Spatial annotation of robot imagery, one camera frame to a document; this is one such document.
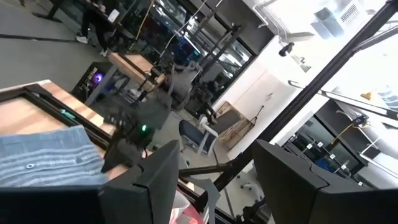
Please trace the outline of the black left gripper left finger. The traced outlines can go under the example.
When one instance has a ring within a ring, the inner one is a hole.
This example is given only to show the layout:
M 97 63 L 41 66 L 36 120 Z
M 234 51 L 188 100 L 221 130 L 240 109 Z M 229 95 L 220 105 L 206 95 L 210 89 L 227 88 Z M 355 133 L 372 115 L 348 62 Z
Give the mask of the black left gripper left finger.
M 99 199 L 109 224 L 168 223 L 178 183 L 179 142 L 171 140 L 111 179 Z

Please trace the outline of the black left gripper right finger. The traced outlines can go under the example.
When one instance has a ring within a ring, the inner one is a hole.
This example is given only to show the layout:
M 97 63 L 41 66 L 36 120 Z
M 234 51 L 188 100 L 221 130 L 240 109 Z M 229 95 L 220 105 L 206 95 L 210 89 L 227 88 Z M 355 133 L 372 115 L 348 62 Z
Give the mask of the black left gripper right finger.
M 397 189 L 366 189 L 263 140 L 252 153 L 276 223 L 397 224 Z

